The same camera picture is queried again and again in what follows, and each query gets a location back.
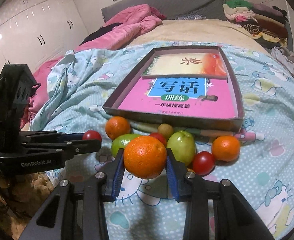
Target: cherry tomato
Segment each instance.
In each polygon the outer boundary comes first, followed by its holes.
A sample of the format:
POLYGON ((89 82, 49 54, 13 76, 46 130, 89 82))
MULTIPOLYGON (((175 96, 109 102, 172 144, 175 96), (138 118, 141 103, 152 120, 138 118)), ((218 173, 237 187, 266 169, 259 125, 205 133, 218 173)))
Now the cherry tomato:
POLYGON ((100 140, 100 141, 102 141, 102 136, 97 131, 89 130, 84 133, 83 140, 100 140))
POLYGON ((153 132, 149 136, 156 138, 157 140, 159 140, 166 147, 167 141, 166 141, 165 137, 163 135, 161 135, 160 133, 153 132))
POLYGON ((214 167, 215 158, 212 154, 206 151, 196 154, 192 162, 192 169, 198 175, 206 175, 210 173, 214 167))

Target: orange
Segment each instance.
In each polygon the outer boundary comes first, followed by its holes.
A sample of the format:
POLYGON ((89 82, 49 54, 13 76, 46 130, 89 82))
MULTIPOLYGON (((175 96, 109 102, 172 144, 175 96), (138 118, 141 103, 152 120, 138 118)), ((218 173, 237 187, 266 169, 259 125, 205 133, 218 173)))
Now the orange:
POLYGON ((125 118, 114 116, 107 121, 105 131, 107 136, 114 140, 120 135, 130 133, 130 124, 125 118))
POLYGON ((165 146, 151 136, 140 136, 130 141, 124 150, 127 171, 141 179, 153 179, 164 169, 167 152, 165 146))
POLYGON ((237 159, 241 144, 234 136, 221 136, 213 141, 211 153, 216 160, 230 162, 237 159))

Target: book cover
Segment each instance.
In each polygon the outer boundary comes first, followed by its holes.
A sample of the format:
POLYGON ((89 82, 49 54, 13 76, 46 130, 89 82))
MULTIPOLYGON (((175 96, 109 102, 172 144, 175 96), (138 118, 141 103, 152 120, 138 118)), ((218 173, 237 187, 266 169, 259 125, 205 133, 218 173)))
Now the book cover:
POLYGON ((226 80, 140 77, 118 109, 228 119, 236 117, 226 80))
POLYGON ((160 77, 204 77, 226 79, 223 61, 217 53, 177 53, 154 57, 143 79, 160 77))

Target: gray headboard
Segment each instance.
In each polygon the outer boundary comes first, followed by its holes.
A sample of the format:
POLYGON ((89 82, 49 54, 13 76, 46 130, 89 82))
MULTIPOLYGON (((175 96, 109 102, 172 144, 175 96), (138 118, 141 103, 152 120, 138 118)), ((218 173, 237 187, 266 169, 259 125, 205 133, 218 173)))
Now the gray headboard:
POLYGON ((120 11, 139 4, 148 4, 167 16, 167 20, 177 17, 201 14, 207 19, 227 20, 224 15, 225 0, 119 0, 102 9, 104 21, 110 20, 120 11))

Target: polka dot pattern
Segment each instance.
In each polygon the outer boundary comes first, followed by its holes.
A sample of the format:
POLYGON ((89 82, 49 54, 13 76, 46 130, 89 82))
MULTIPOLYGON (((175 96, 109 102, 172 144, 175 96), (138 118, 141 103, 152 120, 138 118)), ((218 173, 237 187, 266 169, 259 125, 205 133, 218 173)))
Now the polka dot pattern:
MULTIPOLYGON (((234 69, 245 109, 242 130, 235 135, 242 142, 239 159, 217 165, 206 179, 230 179, 265 221, 271 219, 262 214, 274 218, 279 212, 276 223, 281 223, 285 212, 294 212, 294 79, 271 56, 227 44, 152 42, 117 51, 69 52, 48 76, 50 99, 31 129, 66 133, 97 130, 103 145, 98 153, 76 155, 65 168, 47 174, 54 184, 63 178, 84 180, 112 161, 111 140, 104 132, 106 113, 101 106, 152 48, 191 44, 221 47, 234 69)), ((197 150, 210 151, 210 144, 210 138, 203 138, 196 143, 197 150)), ((111 240, 182 239, 186 203, 172 199, 166 176, 151 181, 126 176, 120 194, 115 203, 105 203, 111 240)), ((213 217, 211 202, 209 213, 213 217)), ((276 239, 294 227, 294 215, 290 217, 286 226, 276 226, 282 228, 276 230, 276 239)))

